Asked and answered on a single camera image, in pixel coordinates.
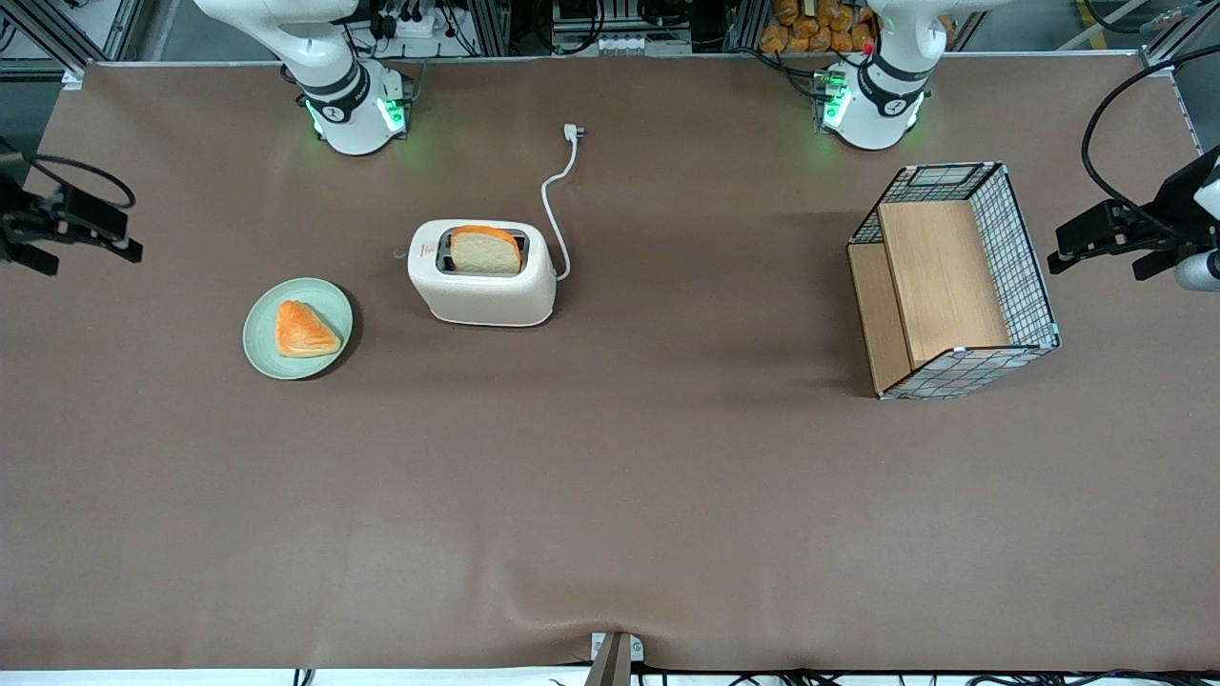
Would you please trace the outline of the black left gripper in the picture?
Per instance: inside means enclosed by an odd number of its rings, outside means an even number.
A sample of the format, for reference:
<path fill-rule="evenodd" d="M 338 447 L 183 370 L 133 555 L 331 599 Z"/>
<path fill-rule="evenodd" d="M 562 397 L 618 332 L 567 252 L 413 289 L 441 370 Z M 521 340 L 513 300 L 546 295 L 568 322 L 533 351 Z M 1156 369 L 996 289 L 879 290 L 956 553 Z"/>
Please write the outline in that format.
<path fill-rule="evenodd" d="M 1135 212 L 1118 200 L 1103 200 L 1068 221 L 1057 229 L 1057 251 L 1048 256 L 1048 273 L 1058 276 L 1078 264 L 1081 256 L 1120 255 L 1126 251 L 1147 251 L 1135 260 L 1135 278 L 1152 280 L 1171 271 L 1179 264 L 1181 242 L 1153 220 L 1160 208 L 1153 201 Z"/>

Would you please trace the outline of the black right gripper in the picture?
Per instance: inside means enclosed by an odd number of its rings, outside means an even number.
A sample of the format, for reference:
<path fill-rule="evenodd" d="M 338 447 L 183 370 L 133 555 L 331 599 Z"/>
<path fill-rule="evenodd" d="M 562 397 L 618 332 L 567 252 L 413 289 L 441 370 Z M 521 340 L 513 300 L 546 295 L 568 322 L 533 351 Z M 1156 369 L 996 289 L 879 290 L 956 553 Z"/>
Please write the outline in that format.
<path fill-rule="evenodd" d="M 89 243 L 132 264 L 143 260 L 143 244 L 128 237 L 127 215 L 73 186 L 61 186 L 52 195 L 41 197 L 16 184 L 4 184 L 1 212 L 2 232 L 9 240 Z M 59 273 L 57 256 L 26 244 L 1 244 L 1 261 L 44 276 Z"/>

